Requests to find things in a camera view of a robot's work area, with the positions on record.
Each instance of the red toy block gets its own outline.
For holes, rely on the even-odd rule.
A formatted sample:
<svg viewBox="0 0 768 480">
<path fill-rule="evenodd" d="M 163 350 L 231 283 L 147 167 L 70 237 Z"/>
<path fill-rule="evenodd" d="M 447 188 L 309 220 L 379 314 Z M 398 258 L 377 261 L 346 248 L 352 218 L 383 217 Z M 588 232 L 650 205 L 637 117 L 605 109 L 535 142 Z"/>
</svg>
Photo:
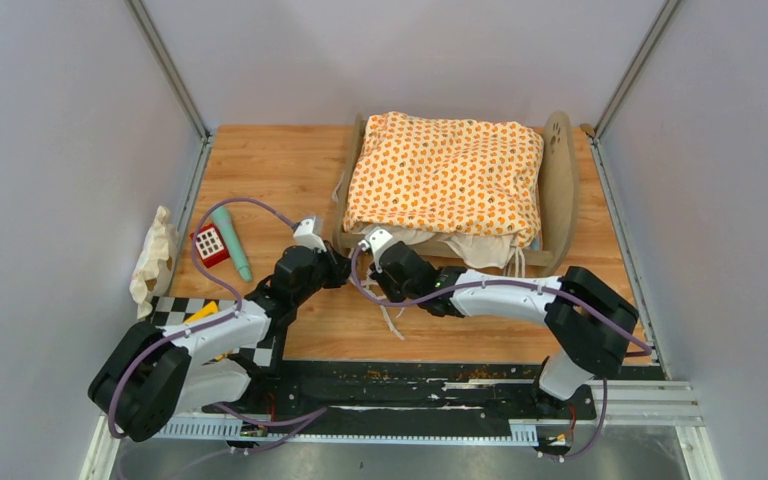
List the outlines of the red toy block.
<svg viewBox="0 0 768 480">
<path fill-rule="evenodd" d="M 201 262 L 207 268 L 231 258 L 228 248 L 225 247 L 225 242 L 222 241 L 222 235 L 219 234 L 219 229 L 212 223 L 205 225 L 196 236 L 196 251 Z"/>
</svg>

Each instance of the wooden table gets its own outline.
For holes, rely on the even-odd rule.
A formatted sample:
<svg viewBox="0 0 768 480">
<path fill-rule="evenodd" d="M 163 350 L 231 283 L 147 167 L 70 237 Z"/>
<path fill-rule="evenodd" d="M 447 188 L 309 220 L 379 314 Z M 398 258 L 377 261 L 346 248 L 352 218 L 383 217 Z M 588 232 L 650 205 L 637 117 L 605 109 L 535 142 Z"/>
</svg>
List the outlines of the wooden table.
<svg viewBox="0 0 768 480">
<path fill-rule="evenodd" d="M 322 216 L 323 235 L 327 235 L 335 221 L 331 193 L 340 180 L 350 133 L 350 126 L 220 127 L 190 231 L 214 203 L 231 196 L 251 196 L 293 220 L 310 214 Z M 567 265 L 586 267 L 631 300 L 590 146 L 578 129 L 575 148 L 581 175 L 580 218 L 572 248 L 559 271 L 565 271 Z M 272 273 L 275 261 L 293 244 L 291 232 L 253 205 L 232 205 L 229 210 L 256 282 Z M 189 258 L 187 245 L 170 295 L 232 298 L 202 277 Z M 438 265 L 446 263 L 431 260 Z M 211 272 L 242 292 L 254 287 L 254 283 L 240 279 L 230 261 Z M 398 313 L 391 312 L 393 317 Z M 298 320 L 289 329 L 284 358 L 539 363 L 559 348 L 547 329 L 510 319 L 437 318 L 411 308 L 394 322 L 405 341 L 388 330 L 379 307 L 354 287 L 323 290 L 300 308 Z M 636 334 L 643 338 L 639 328 Z"/>
</svg>

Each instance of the gray wall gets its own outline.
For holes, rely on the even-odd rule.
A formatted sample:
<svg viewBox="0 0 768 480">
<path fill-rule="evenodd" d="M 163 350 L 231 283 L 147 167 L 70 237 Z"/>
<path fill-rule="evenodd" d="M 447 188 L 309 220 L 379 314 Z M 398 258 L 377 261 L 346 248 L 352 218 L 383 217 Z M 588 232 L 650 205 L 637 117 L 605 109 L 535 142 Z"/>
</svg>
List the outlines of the gray wall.
<svg viewBox="0 0 768 480">
<path fill-rule="evenodd" d="M 656 334 L 726 478 L 768 478 L 768 3 L 685 2 L 610 128 Z"/>
<path fill-rule="evenodd" d="M 122 1 L 0 2 L 0 478 L 77 477 L 196 139 Z"/>
<path fill-rule="evenodd" d="M 205 120 L 596 122 L 661 0 L 146 0 Z"/>
</svg>

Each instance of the teal plastic handle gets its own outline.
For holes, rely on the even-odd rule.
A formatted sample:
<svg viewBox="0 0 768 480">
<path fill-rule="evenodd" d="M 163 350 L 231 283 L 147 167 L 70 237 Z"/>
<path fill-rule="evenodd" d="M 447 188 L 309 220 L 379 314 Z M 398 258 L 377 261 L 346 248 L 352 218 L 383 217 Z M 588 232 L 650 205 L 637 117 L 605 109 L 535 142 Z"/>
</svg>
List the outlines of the teal plastic handle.
<svg viewBox="0 0 768 480">
<path fill-rule="evenodd" d="M 240 239 L 237 238 L 237 232 L 234 231 L 234 224 L 231 223 L 231 214 L 228 213 L 225 207 L 219 207 L 210 214 L 210 218 L 213 220 L 216 228 L 219 229 L 222 241 L 225 242 L 225 247 L 228 249 L 228 253 L 231 254 L 231 261 L 234 262 L 237 272 L 243 277 L 243 280 L 251 282 L 252 275 L 249 259 L 246 258 L 246 252 L 243 251 Z"/>
</svg>

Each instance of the metal floor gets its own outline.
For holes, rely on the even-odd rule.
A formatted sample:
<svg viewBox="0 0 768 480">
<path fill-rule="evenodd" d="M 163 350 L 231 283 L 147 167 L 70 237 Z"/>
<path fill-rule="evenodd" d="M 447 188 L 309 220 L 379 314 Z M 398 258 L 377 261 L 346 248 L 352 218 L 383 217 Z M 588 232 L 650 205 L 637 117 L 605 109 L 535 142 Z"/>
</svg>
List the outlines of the metal floor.
<svg viewBox="0 0 768 480">
<path fill-rule="evenodd" d="M 592 431 L 593 427 L 580 425 L 578 444 L 583 446 Z M 222 442 L 198 440 L 127 444 L 121 472 L 130 480 L 170 478 L 184 465 L 222 448 Z M 116 470 L 111 478 L 117 478 Z M 521 447 L 288 443 L 249 457 L 222 455 L 174 478 L 682 480 L 689 476 L 674 428 L 607 424 L 593 450 L 565 464 L 538 459 L 533 450 Z"/>
</svg>

